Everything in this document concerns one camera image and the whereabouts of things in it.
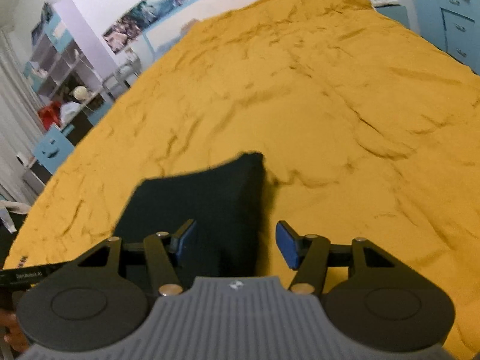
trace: curtain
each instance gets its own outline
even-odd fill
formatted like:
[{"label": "curtain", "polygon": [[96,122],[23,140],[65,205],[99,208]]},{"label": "curtain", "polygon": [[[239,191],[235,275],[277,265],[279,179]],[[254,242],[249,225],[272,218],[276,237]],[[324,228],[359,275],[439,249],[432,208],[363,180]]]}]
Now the curtain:
[{"label": "curtain", "polygon": [[42,102],[20,72],[10,41],[0,30],[0,194],[21,203],[35,201],[23,182],[25,171],[16,155],[27,158],[43,135],[37,111]]}]

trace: finger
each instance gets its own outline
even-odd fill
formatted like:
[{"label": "finger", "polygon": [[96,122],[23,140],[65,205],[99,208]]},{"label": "finger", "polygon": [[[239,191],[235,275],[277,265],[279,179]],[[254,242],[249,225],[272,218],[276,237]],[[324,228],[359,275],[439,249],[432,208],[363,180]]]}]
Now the finger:
[{"label": "finger", "polygon": [[12,345],[11,347],[17,352],[22,353],[22,352],[25,352],[29,346],[28,344],[22,344],[22,345]]},{"label": "finger", "polygon": [[18,325],[11,326],[11,327],[8,328],[8,330],[9,330],[8,333],[12,334],[12,335],[23,335],[23,332],[20,329],[20,326],[18,326]]},{"label": "finger", "polygon": [[11,327],[17,325],[15,313],[0,309],[0,326]]},{"label": "finger", "polygon": [[23,334],[6,334],[3,339],[10,345],[21,345],[27,343],[27,339]]}]

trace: blue gripper pad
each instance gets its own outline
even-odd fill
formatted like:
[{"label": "blue gripper pad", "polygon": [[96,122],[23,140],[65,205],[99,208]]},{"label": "blue gripper pad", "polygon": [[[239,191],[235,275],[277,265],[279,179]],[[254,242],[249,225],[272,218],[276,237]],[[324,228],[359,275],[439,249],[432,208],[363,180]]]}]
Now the blue gripper pad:
[{"label": "blue gripper pad", "polygon": [[289,268],[297,270],[300,267],[300,257],[295,235],[291,234],[281,222],[278,222],[275,227],[275,241]]}]

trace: storage cubby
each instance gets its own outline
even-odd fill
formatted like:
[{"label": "storage cubby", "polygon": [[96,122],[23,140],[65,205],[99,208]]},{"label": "storage cubby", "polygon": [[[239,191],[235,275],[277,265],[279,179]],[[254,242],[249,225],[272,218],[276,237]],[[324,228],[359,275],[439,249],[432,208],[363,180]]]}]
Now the storage cubby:
[{"label": "storage cubby", "polygon": [[44,71],[49,71],[59,57],[60,55],[52,45],[52,47],[45,52],[43,58],[39,61],[38,65],[40,69],[43,69]]},{"label": "storage cubby", "polygon": [[59,59],[55,67],[50,73],[51,78],[56,82],[57,85],[60,85],[65,79],[65,75],[70,71],[70,66],[63,57]]},{"label": "storage cubby", "polygon": [[82,57],[82,59],[76,64],[74,70],[89,90],[96,91],[102,86],[102,80],[92,69],[92,65],[85,57]]},{"label": "storage cubby", "polygon": [[66,47],[66,49],[63,51],[63,58],[65,61],[68,63],[70,67],[75,65],[76,58],[75,58],[75,50],[78,50],[79,58],[83,56],[80,47],[78,47],[77,43],[75,42],[70,42],[70,44]]},{"label": "storage cubby", "polygon": [[48,77],[40,86],[40,89],[38,90],[38,95],[45,96],[50,100],[56,88],[57,83],[51,77]]},{"label": "storage cubby", "polygon": [[51,48],[55,49],[53,43],[47,35],[43,34],[34,47],[30,61],[40,63]]}]

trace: wrinkled blanket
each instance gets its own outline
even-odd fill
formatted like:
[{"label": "wrinkled blanket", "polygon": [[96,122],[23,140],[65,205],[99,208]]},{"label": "wrinkled blanket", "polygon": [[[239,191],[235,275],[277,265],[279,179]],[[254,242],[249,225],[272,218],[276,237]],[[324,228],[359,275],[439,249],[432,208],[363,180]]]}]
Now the wrinkled blanket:
[{"label": "wrinkled blanket", "polygon": [[333,243],[367,237],[447,291],[446,348],[469,359],[480,350],[479,104],[478,76],[368,0],[226,12],[195,24],[77,146],[7,266],[77,257],[109,236],[144,178],[255,150],[269,179],[260,273],[293,276],[275,246],[280,219]]}]

